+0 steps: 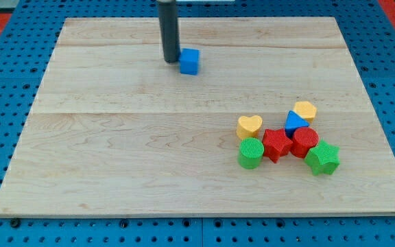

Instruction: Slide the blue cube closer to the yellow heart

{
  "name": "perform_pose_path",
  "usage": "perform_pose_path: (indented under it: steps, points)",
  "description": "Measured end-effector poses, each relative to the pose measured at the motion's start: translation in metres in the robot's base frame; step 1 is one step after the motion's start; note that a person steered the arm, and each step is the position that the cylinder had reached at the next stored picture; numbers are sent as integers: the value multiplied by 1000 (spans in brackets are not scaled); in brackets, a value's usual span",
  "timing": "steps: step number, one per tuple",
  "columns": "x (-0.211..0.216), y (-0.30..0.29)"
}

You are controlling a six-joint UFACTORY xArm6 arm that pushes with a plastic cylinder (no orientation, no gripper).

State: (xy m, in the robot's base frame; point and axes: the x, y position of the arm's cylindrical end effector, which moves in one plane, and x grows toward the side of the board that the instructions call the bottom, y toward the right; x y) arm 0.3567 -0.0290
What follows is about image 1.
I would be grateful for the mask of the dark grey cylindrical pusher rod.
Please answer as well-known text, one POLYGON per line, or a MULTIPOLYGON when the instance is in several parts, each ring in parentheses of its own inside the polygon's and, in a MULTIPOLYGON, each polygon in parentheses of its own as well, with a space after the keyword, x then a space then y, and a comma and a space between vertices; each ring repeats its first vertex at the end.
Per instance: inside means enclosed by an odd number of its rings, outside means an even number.
POLYGON ((157 0, 164 60, 176 63, 180 56, 180 32, 176 0, 157 0))

